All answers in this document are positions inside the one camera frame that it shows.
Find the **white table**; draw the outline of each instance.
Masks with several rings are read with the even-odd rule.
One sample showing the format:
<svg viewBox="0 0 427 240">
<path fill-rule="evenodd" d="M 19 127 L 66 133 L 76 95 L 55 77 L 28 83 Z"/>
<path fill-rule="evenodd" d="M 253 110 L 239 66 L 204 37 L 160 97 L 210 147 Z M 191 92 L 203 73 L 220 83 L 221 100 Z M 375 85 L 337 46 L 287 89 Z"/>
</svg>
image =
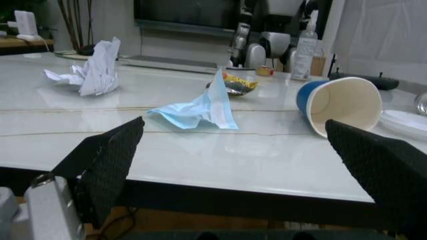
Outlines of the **white table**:
<svg viewBox="0 0 427 240">
<path fill-rule="evenodd" d="M 118 65 L 119 88 L 80 97 L 73 86 L 58 85 L 43 69 L 69 73 L 77 62 L 42 53 L 0 57 L 0 166 L 50 171 L 85 137 L 137 116 L 145 120 L 129 180 L 372 203 L 329 142 L 317 136 L 298 112 L 302 83 L 277 72 L 259 77 L 256 90 L 232 97 L 240 130 L 209 123 L 182 130 L 145 111 L 199 96 L 212 75 Z M 381 93 L 383 109 L 413 111 L 415 95 Z M 400 138 L 427 152 L 416 139 L 377 126 L 373 132 Z"/>
</svg>

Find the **wooden floor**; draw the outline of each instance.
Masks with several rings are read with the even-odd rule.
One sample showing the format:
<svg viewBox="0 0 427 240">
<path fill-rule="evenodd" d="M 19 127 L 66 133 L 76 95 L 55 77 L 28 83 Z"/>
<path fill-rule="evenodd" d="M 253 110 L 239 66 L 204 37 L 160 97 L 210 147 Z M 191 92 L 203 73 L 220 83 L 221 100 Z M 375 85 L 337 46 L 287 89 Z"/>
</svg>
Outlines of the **wooden floor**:
<svg viewBox="0 0 427 240">
<path fill-rule="evenodd" d="M 108 216 L 105 225 L 113 219 L 128 214 L 124 207 L 115 207 Z M 190 214 L 182 212 L 161 211 L 151 209 L 139 209 L 135 214 L 136 226 L 132 232 L 154 232 L 154 231 L 184 231 L 184 230 L 351 230 L 352 228 L 330 225 L 317 225 L 299 222 L 269 221 L 267 219 L 248 219 L 241 217 L 226 217 L 205 214 Z M 132 225 L 131 218 L 112 224 L 105 235 L 113 239 L 129 226 Z M 99 230 L 92 229 L 87 224 L 88 235 L 98 234 Z"/>
</svg>

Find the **white crumpled paper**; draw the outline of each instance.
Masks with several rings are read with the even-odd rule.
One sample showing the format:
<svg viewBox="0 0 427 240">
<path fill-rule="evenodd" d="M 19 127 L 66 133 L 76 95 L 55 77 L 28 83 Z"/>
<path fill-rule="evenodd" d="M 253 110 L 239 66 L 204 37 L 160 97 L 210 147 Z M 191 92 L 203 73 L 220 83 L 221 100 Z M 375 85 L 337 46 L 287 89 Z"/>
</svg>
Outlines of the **white crumpled paper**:
<svg viewBox="0 0 427 240">
<path fill-rule="evenodd" d="M 100 41 L 94 48 L 93 56 L 84 67 L 72 65 L 73 74 L 57 74 L 47 69 L 44 74 L 54 81 L 67 81 L 71 85 L 79 85 L 80 96 L 101 95 L 113 91 L 119 85 L 114 70 L 120 40 L 113 37 L 112 41 Z"/>
</svg>

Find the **blue face mask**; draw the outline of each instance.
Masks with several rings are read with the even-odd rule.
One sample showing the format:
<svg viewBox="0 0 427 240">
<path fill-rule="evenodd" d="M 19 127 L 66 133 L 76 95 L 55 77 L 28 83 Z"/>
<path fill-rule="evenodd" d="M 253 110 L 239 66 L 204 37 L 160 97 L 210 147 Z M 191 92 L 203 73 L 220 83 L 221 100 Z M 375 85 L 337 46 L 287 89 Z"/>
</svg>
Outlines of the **blue face mask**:
<svg viewBox="0 0 427 240">
<path fill-rule="evenodd" d="M 219 69 L 209 88 L 188 103 L 175 103 L 147 111 L 159 113 L 181 129 L 193 129 L 201 120 L 216 124 L 220 129 L 239 129 L 233 118 L 223 72 Z"/>
</svg>

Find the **blue paper cup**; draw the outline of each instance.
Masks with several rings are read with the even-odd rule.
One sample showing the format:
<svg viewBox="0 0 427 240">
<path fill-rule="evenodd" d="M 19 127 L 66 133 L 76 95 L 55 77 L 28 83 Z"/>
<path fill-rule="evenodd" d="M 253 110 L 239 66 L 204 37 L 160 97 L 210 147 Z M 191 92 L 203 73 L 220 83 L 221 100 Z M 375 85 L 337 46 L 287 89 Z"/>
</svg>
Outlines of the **blue paper cup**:
<svg viewBox="0 0 427 240">
<path fill-rule="evenodd" d="M 296 105 L 324 138 L 328 137 L 327 120 L 369 131 L 380 120 L 382 109 L 380 92 L 372 82 L 359 77 L 308 82 L 298 91 Z"/>
</svg>

